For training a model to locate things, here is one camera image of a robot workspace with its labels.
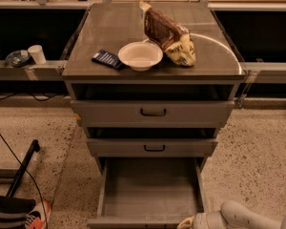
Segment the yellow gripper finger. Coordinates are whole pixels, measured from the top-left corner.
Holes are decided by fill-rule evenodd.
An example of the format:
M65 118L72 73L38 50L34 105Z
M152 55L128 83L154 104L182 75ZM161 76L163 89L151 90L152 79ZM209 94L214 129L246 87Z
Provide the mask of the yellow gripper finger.
M194 217L189 217L182 220L176 229L193 229Z

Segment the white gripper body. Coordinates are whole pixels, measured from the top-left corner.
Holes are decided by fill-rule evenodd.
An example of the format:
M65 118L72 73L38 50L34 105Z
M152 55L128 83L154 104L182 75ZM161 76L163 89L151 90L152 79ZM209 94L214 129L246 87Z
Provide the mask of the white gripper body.
M193 229L227 229L227 222L219 211L199 213L194 217Z

